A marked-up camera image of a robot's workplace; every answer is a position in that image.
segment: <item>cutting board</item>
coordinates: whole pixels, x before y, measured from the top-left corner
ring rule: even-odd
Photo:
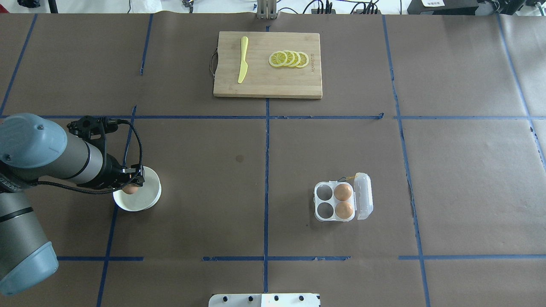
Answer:
[[[248,72],[238,84],[241,37],[248,37]],[[305,52],[310,62],[304,68],[272,67],[275,51]],[[218,37],[218,66],[214,96],[255,98],[322,98],[321,40],[318,33],[227,32]]]

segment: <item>gray table surface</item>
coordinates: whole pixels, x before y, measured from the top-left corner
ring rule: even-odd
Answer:
[[[267,30],[321,34],[323,99],[212,95],[218,32]],[[545,30],[512,16],[1,14],[0,116],[134,118],[163,194],[126,212],[111,196],[29,190],[60,268],[0,305],[262,292],[543,305]],[[109,136],[111,153],[126,141]],[[372,179],[370,217],[317,221],[315,184],[356,172]]]

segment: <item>yellow knife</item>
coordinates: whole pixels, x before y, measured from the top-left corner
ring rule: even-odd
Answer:
[[[242,83],[242,81],[246,77],[246,72],[248,70],[248,64],[246,63],[246,50],[248,48],[248,37],[243,36],[241,37],[241,68],[239,68],[239,81],[237,81],[239,84]]]

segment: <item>light blue cap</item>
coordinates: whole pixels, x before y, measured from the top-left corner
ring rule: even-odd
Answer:
[[[53,275],[58,267],[57,255],[47,242],[0,280],[0,292],[5,296],[22,292]]]
[[[59,158],[66,146],[64,129],[38,115],[15,114],[0,125],[0,161],[12,167],[47,165]]]

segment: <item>white bracket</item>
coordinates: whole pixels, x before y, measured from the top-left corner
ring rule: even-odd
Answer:
[[[258,0],[258,19],[277,19],[277,0]]]
[[[320,294],[215,294],[209,307],[321,307]]]

